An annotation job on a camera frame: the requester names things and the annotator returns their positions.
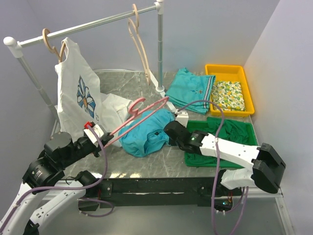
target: green basket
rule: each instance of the green basket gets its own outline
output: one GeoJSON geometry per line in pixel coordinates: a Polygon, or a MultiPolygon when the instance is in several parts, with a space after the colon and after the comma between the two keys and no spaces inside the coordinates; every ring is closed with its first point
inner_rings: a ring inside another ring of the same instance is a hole
{"type": "MultiPolygon", "coordinates": [[[[256,137],[255,137],[255,133],[253,131],[252,124],[251,123],[246,123],[246,122],[244,122],[244,124],[246,125],[246,130],[247,130],[247,133],[248,133],[248,140],[247,140],[247,142],[245,144],[246,145],[258,145],[258,142],[257,142],[256,137]]],[[[187,129],[190,132],[193,132],[195,130],[203,130],[205,128],[208,128],[207,121],[188,121],[188,124],[187,124],[187,129]]],[[[185,152],[185,164],[187,166],[193,166],[193,167],[216,167],[217,159],[215,157],[206,156],[206,158],[209,158],[209,159],[212,160],[212,163],[206,163],[206,164],[202,164],[202,165],[189,163],[187,161],[187,157],[188,157],[188,153],[185,152]]],[[[223,159],[221,159],[221,161],[220,161],[220,167],[221,168],[243,168],[240,165],[237,165],[235,163],[231,163],[231,162],[223,160],[223,159]]]]}

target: wall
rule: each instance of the wall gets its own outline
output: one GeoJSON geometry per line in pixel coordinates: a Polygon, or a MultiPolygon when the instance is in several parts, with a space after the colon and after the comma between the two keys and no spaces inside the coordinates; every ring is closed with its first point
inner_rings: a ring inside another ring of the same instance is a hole
{"type": "MultiPolygon", "coordinates": [[[[148,6],[155,0],[28,0],[50,31],[148,6]]],[[[279,0],[165,0],[164,71],[207,63],[244,65],[279,0]]],[[[157,13],[140,15],[139,32],[157,70],[157,13]]],[[[93,69],[142,70],[127,19],[69,36],[93,69]]]]}
{"type": "Polygon", "coordinates": [[[281,0],[245,65],[259,141],[287,164],[282,190],[298,235],[313,232],[312,8],[281,0]]]}
{"type": "MultiPolygon", "coordinates": [[[[0,38],[22,41],[41,33],[42,27],[28,3],[2,0],[0,38]]],[[[56,58],[43,45],[23,50],[52,101],[57,101],[56,58]]],[[[13,202],[28,165],[38,157],[52,130],[53,117],[30,79],[9,49],[0,44],[0,185],[2,218],[13,202]]]]}

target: green plastic tray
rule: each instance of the green plastic tray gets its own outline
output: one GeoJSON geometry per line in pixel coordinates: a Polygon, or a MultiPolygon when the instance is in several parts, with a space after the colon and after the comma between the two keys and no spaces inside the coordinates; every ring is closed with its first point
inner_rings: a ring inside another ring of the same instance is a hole
{"type": "MultiPolygon", "coordinates": [[[[247,133],[248,133],[248,143],[246,143],[247,145],[258,145],[258,142],[256,140],[256,137],[255,137],[255,133],[254,133],[254,130],[253,130],[253,126],[251,123],[246,123],[245,122],[245,125],[246,125],[246,130],[247,130],[247,133]]],[[[192,132],[194,130],[202,130],[203,128],[207,128],[208,127],[208,123],[206,121],[188,121],[188,124],[187,124],[187,129],[188,131],[192,132]]],[[[188,162],[186,162],[186,158],[187,158],[187,153],[185,152],[185,164],[187,166],[194,166],[194,167],[216,167],[216,163],[217,163],[217,159],[215,157],[209,157],[208,158],[211,158],[213,161],[213,163],[211,164],[204,164],[204,165],[192,165],[192,164],[189,164],[188,162]]],[[[237,165],[235,163],[231,163],[229,161],[226,161],[226,160],[223,160],[221,159],[220,161],[220,167],[221,168],[243,168],[242,166],[240,165],[237,165]]]]}

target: striped trim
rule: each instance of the striped trim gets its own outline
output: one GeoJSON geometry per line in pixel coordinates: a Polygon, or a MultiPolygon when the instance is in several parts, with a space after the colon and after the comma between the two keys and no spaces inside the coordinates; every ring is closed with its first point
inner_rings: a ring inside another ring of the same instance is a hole
{"type": "MultiPolygon", "coordinates": [[[[207,84],[207,87],[206,87],[206,91],[205,91],[205,94],[204,94],[204,100],[207,100],[207,97],[209,95],[209,90],[210,90],[210,87],[211,87],[211,81],[212,81],[212,76],[209,76],[209,80],[208,80],[208,84],[207,84]]],[[[208,103],[207,102],[203,102],[203,107],[205,109],[208,109],[208,103]]]]}

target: beige clothes hanger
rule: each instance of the beige clothes hanger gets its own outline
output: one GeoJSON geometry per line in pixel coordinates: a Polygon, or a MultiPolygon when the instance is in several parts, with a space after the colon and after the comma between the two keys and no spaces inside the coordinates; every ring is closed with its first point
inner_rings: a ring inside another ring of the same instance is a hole
{"type": "Polygon", "coordinates": [[[146,76],[146,80],[147,80],[147,83],[148,85],[150,85],[150,82],[151,82],[151,79],[150,79],[150,69],[149,69],[149,64],[148,64],[148,59],[147,59],[147,54],[146,54],[146,51],[145,51],[145,48],[143,46],[143,43],[142,43],[142,40],[140,38],[140,35],[139,35],[139,32],[138,32],[138,28],[139,28],[139,16],[138,16],[138,12],[137,12],[137,7],[135,4],[133,4],[133,9],[134,9],[134,13],[136,15],[136,24],[132,21],[131,18],[128,18],[128,30],[129,30],[129,34],[131,36],[131,38],[133,39],[134,43],[135,43],[135,46],[138,50],[138,53],[139,53],[139,56],[140,56],[140,59],[141,59],[141,62],[142,62],[142,65],[143,65],[143,69],[145,71],[145,76],[146,76]],[[139,49],[139,46],[138,46],[138,43],[132,33],[132,30],[131,30],[131,27],[130,26],[133,26],[135,32],[136,32],[136,36],[137,36],[137,39],[140,43],[140,46],[141,46],[141,49],[142,49],[142,53],[139,49]]]}
{"type": "Polygon", "coordinates": [[[48,50],[51,52],[51,53],[54,53],[57,55],[58,57],[58,60],[59,60],[59,63],[62,62],[63,60],[63,54],[64,54],[64,50],[66,48],[66,44],[64,42],[62,42],[62,46],[61,46],[61,50],[60,50],[60,53],[58,52],[57,48],[56,47],[51,47],[49,42],[48,42],[48,38],[47,38],[47,35],[50,33],[50,30],[47,29],[47,28],[44,28],[43,29],[43,38],[44,38],[44,43],[45,43],[45,46],[48,48],[48,50]]]}

